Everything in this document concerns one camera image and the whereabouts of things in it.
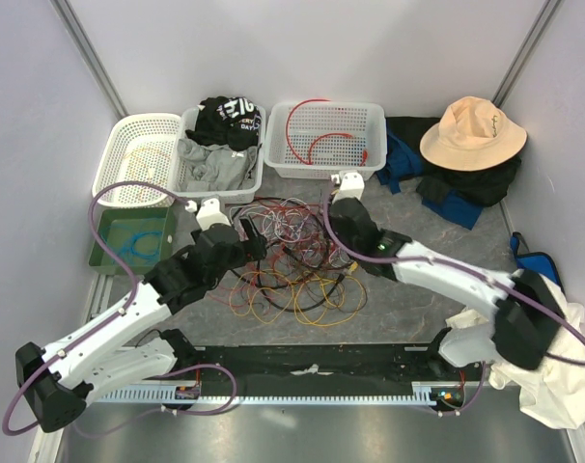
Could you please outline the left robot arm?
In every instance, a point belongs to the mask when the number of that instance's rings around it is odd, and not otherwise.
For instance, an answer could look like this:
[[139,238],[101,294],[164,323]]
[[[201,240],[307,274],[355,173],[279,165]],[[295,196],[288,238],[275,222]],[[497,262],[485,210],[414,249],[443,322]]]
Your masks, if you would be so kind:
[[223,276],[261,260],[267,240],[244,219],[244,233],[214,224],[195,231],[194,244],[160,261],[113,307],[70,335],[45,347],[27,342],[15,353],[19,396],[46,433],[75,421],[100,398],[143,379],[184,379],[196,354],[180,330],[166,332],[129,350],[124,344],[202,300]]

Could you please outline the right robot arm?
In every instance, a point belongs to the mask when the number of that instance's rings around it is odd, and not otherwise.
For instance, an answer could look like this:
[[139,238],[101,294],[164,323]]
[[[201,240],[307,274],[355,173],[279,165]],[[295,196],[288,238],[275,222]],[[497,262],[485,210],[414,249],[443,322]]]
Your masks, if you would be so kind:
[[361,201],[327,203],[327,230],[368,274],[428,289],[485,318],[465,328],[444,328],[426,355],[440,380],[475,362],[508,362],[534,371],[555,341],[565,314],[543,275],[486,270],[442,256],[407,235],[380,228]]

